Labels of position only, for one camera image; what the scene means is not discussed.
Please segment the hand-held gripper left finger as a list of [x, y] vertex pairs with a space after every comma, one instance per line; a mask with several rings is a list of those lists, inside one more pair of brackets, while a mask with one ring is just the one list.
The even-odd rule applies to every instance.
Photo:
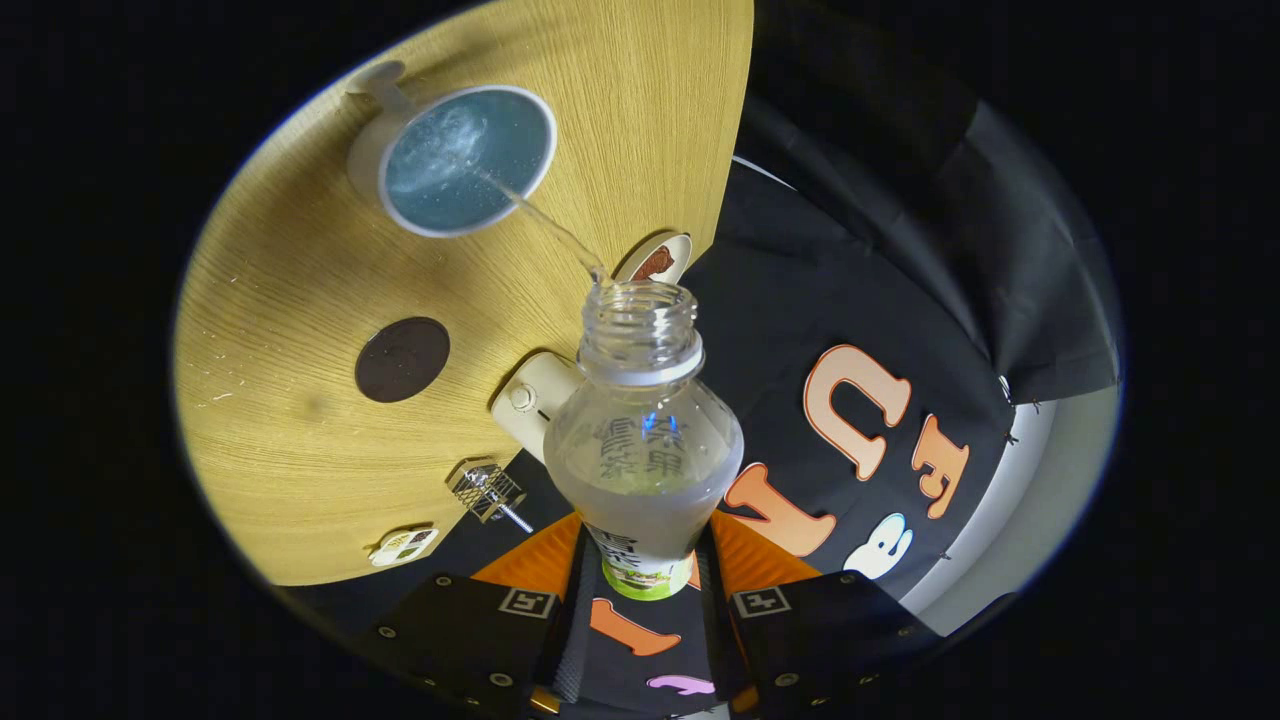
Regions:
[[571, 512], [463, 575], [440, 571], [356, 637], [447, 716], [557, 716], [576, 701], [594, 592]]

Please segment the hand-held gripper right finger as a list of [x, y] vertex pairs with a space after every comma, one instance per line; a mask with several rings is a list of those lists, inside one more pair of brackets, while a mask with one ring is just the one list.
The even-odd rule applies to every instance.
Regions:
[[727, 512], [695, 559], [712, 680], [733, 716], [867, 716], [945, 650], [872, 579], [817, 571]]

